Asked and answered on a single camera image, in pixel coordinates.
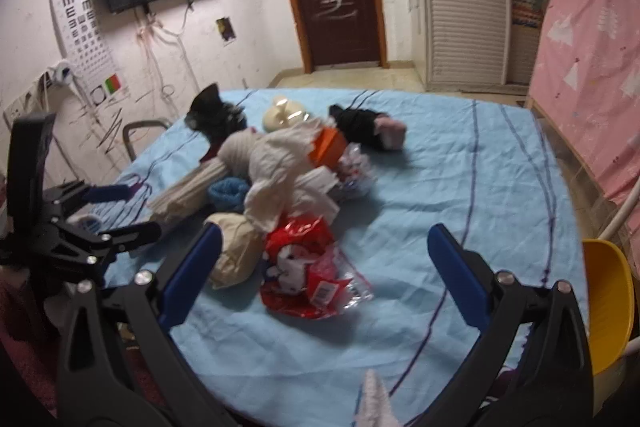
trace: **pile of items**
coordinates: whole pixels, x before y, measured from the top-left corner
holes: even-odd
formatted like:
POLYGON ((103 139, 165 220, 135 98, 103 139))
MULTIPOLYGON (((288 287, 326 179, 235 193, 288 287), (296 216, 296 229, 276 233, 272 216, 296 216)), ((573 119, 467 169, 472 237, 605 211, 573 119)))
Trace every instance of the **pile of items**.
POLYGON ((369 157, 353 142, 402 149, 406 127, 370 110, 334 105, 330 115, 313 118, 276 97, 263 121, 272 132, 261 134, 215 84, 196 97, 186 123, 207 137, 209 152, 148 206, 150 219, 171 226, 212 204, 207 221, 223 233, 214 288, 244 282, 260 263, 260 296, 272 311, 318 319, 372 296, 329 225, 338 202, 366 197, 374 183, 369 157))

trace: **bolt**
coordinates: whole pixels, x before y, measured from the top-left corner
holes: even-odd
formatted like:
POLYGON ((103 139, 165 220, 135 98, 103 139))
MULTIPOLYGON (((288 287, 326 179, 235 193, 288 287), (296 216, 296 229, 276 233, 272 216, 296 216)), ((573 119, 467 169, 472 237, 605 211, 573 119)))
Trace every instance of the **bolt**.
POLYGON ((560 280, 558 281, 558 291, 562 293, 571 293, 571 284, 567 281, 560 280))
POLYGON ((94 287, 93 284, 91 284, 91 281, 88 281, 87 279, 80 281, 78 283, 78 286, 76 286, 78 288, 78 291, 80 293, 87 293, 91 288, 94 287))
POLYGON ((516 280, 516 278, 513 276, 513 273, 507 270, 499 271, 496 275, 496 278, 500 284, 504 284, 505 286, 512 285, 516 280))
POLYGON ((133 280, 138 286, 145 286, 149 284, 153 278, 154 275, 149 272, 149 270, 140 270, 138 273, 136 273, 136 276, 133 277, 133 280))

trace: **blue bed sheet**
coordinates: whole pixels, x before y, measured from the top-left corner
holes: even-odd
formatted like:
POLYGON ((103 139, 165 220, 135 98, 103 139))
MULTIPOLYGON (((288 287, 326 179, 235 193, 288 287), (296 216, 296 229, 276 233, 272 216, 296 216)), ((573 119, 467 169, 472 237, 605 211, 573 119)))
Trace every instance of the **blue bed sheet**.
MULTIPOLYGON (((374 368, 405 423, 437 396, 477 333, 466 326, 431 264, 426 234, 444 223, 493 270, 527 284, 570 280, 586 317, 580 237, 566 186, 548 143, 525 109, 432 94, 337 89, 227 91, 250 125, 277 93, 316 115, 332 103, 385 111, 406 122, 403 153, 371 153, 378 181, 362 200, 345 203, 332 229, 375 298, 324 321, 274 315, 257 296, 258 274, 242 285, 204 288, 187 321, 171 334, 204 384, 229 407, 266 425, 350 425, 365 371, 374 368)), ((205 139, 178 121, 120 179, 146 180, 127 204, 98 205, 109 227, 143 219, 143 202, 193 169, 205 139)), ((121 255, 107 273, 128 283, 184 248, 202 212, 142 254, 121 255)), ((514 367, 524 335, 507 365, 514 367)))

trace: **yellow chair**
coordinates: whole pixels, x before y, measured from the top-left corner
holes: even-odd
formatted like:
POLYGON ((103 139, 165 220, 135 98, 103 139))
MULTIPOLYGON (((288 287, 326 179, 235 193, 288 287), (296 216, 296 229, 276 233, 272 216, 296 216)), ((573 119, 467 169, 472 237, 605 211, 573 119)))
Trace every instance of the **yellow chair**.
POLYGON ((613 243, 583 239, 589 294, 589 350, 593 374, 622 355, 634 323, 634 286, 625 255, 613 243))

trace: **red snack package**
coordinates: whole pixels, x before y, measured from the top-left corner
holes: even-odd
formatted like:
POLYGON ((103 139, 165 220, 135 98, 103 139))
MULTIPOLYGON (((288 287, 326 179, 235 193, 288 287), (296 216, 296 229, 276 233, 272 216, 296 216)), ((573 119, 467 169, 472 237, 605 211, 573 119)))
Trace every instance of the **red snack package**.
POLYGON ((267 235, 262 275, 262 303, 305 319, 331 317, 373 296, 321 217, 292 217, 267 235))

